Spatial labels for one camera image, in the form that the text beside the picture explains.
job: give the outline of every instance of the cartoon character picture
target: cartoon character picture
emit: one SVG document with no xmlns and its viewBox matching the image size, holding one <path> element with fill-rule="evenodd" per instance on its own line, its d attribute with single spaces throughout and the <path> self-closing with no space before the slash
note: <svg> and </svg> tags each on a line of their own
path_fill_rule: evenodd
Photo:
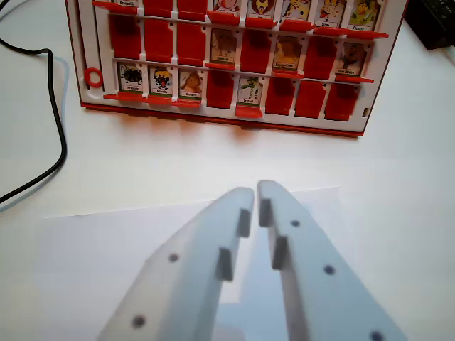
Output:
<svg viewBox="0 0 455 341">
<path fill-rule="evenodd" d="M 297 70 L 300 52 L 301 45 L 299 44 L 297 37 L 278 36 L 273 59 L 273 68 Z"/>
<path fill-rule="evenodd" d="M 275 0 L 248 0 L 247 16 L 250 18 L 272 18 Z"/>
<path fill-rule="evenodd" d="M 356 31 L 375 29 L 381 6 L 373 0 L 355 0 L 348 28 Z"/>
<path fill-rule="evenodd" d="M 226 11 L 226 12 L 238 12 L 238 11 L 240 11 L 239 2 L 240 2 L 240 0 L 214 0 L 213 10 L 214 11 Z"/>
<path fill-rule="evenodd" d="M 142 71 L 135 64 L 118 63 L 119 90 L 142 93 Z"/>
<path fill-rule="evenodd" d="M 172 96 L 172 74 L 165 66 L 150 67 L 150 94 Z"/>
<path fill-rule="evenodd" d="M 212 30 L 210 60 L 217 63 L 234 64 L 237 38 L 230 30 Z"/>
<path fill-rule="evenodd" d="M 197 71 L 180 70 L 180 98 L 184 99 L 200 99 L 202 94 L 202 78 Z"/>
<path fill-rule="evenodd" d="M 316 10 L 316 26 L 339 27 L 346 0 L 319 0 Z"/>
<path fill-rule="evenodd" d="M 282 18 L 308 20 L 311 0 L 284 0 Z"/>
<path fill-rule="evenodd" d="M 241 77 L 237 103 L 258 107 L 261 102 L 262 84 L 258 77 Z"/>
<path fill-rule="evenodd" d="M 344 43 L 343 54 L 338 65 L 338 74 L 359 76 L 366 57 L 363 44 Z"/>
</svg>

